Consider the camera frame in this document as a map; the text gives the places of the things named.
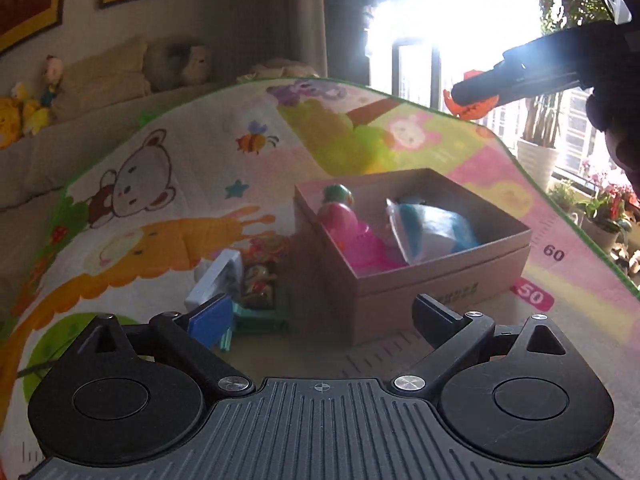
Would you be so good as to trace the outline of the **colourful cartoon play mat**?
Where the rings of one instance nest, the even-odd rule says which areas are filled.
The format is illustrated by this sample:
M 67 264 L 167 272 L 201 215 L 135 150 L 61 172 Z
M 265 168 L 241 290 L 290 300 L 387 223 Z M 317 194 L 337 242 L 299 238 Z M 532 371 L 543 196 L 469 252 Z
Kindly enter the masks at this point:
M 532 233 L 508 290 L 349 344 L 295 313 L 296 185 L 431 169 Z M 283 245 L 286 333 L 154 344 L 194 270 Z M 160 115 L 67 183 L 1 347 L 6 479 L 634 479 L 639 291 L 487 128 L 326 79 Z

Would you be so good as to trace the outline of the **pink plastic basket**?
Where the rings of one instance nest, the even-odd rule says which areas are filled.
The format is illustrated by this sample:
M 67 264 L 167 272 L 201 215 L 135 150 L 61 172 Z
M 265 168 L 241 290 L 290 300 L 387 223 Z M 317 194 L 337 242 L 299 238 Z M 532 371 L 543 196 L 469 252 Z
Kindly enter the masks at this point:
M 345 244 L 343 256 L 358 276 L 396 270 L 405 265 L 388 252 L 385 243 L 362 221 L 358 223 L 356 236 Z

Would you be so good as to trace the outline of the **pink cardboard box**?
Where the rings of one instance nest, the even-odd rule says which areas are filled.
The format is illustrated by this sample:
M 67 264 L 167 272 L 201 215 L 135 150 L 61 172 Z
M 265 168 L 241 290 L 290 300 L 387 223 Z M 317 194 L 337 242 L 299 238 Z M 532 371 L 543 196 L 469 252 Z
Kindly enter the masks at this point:
M 415 296 L 453 307 L 520 278 L 530 229 L 431 169 L 296 185 L 292 283 L 305 330 L 363 344 L 408 330 Z

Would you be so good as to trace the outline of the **orange tiger plush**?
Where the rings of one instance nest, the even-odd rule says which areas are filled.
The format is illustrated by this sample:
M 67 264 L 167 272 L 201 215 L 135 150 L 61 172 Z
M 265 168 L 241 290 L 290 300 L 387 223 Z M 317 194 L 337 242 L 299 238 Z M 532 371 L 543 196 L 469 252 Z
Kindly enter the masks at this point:
M 0 148 L 7 148 L 9 145 L 21 139 L 22 131 L 22 110 L 21 103 L 13 98 L 0 99 Z

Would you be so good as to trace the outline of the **grey plush neck pillow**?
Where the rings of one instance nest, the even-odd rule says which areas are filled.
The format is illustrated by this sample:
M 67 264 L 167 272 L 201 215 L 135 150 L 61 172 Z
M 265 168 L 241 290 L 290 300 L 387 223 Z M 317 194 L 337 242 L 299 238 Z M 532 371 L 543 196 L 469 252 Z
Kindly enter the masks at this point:
M 145 52 L 143 73 L 153 92 L 206 84 L 213 73 L 212 51 L 192 37 L 160 38 Z

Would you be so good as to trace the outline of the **small doll plush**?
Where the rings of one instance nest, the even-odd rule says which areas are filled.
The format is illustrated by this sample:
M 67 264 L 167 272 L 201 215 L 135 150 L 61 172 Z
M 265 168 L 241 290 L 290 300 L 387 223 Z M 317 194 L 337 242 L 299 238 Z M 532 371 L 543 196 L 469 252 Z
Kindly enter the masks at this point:
M 63 79 L 64 63 L 54 55 L 48 55 L 46 58 L 46 68 L 44 69 L 44 81 L 46 88 L 41 97 L 41 105 L 50 107 L 58 93 L 58 87 Z

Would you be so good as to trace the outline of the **white usb charger box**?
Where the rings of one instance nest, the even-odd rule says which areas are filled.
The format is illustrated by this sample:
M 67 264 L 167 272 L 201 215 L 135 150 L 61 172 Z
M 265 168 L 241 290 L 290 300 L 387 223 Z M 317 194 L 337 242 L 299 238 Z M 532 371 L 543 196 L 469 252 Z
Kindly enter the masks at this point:
M 195 285 L 186 296 L 186 310 L 193 311 L 219 295 L 239 301 L 244 274 L 241 253 L 224 249 L 213 260 L 203 260 L 194 270 Z

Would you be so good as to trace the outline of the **teal plastic crank handle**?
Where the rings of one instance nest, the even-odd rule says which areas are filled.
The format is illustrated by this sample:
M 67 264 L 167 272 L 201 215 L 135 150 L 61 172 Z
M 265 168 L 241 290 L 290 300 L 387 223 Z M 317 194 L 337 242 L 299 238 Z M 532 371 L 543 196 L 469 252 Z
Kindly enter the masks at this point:
M 276 287 L 273 309 L 249 309 L 233 301 L 231 327 L 222 335 L 217 348 L 222 352 L 229 352 L 234 335 L 286 333 L 291 328 L 292 304 L 292 294 L 282 285 Z

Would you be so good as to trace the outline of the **grey curtain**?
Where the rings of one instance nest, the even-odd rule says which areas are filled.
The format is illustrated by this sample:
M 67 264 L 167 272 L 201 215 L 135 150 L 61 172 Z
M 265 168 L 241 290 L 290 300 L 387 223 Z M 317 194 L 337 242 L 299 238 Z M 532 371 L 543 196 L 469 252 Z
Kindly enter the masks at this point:
M 303 62 L 324 77 L 328 74 L 324 0 L 272 0 L 274 53 Z

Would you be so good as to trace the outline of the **yellow duck plush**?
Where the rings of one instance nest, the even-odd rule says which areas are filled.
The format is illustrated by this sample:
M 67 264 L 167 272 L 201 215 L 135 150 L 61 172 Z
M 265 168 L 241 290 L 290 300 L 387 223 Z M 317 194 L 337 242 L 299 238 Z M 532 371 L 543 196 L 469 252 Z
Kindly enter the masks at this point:
M 50 126 L 52 120 L 50 108 L 42 106 L 38 100 L 33 99 L 22 82 L 18 82 L 12 88 L 11 96 L 17 102 L 21 112 L 24 136 L 36 136 L 42 129 Z

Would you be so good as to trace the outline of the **blue white plastic packet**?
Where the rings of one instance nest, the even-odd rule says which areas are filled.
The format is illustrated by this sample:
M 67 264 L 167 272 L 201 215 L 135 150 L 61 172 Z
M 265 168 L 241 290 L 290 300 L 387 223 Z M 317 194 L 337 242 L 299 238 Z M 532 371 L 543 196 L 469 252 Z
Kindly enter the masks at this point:
M 469 221 L 456 212 L 386 200 L 386 214 L 402 258 L 409 266 L 480 246 Z

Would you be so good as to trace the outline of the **grey sofa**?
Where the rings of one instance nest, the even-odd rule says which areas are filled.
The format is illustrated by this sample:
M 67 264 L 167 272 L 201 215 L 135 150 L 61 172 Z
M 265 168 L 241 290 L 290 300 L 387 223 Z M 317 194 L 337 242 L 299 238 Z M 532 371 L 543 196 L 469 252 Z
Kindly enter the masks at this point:
M 46 236 L 61 190 L 162 114 L 222 87 L 220 82 L 160 92 L 94 110 L 43 129 L 1 151 L 1 314 L 8 316 Z

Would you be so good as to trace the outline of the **orange plastic cup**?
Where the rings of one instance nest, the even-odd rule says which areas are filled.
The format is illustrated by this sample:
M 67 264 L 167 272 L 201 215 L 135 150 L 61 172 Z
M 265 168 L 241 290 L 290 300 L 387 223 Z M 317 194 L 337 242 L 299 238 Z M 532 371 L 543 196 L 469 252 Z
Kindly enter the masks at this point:
M 472 122 L 486 117 L 499 103 L 498 96 L 492 96 L 484 101 L 477 101 L 468 105 L 460 105 L 451 95 L 449 90 L 442 92 L 444 103 L 451 115 L 461 120 Z

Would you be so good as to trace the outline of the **red hello kitty toy camera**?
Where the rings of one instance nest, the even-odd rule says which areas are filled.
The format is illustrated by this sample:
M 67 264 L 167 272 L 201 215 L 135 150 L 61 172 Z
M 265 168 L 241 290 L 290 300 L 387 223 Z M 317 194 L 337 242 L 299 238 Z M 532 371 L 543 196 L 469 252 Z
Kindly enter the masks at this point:
M 256 237 L 243 249 L 241 304 L 244 308 L 270 311 L 276 308 L 277 263 L 283 245 L 275 235 Z

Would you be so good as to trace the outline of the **pink toy figure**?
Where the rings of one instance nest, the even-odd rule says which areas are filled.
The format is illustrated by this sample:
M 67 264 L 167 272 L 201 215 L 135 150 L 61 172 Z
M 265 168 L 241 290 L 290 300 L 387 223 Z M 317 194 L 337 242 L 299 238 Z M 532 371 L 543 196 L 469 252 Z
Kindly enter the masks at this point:
M 356 214 L 354 194 L 342 184 L 330 184 L 323 189 L 317 217 L 341 250 L 370 231 L 370 226 Z

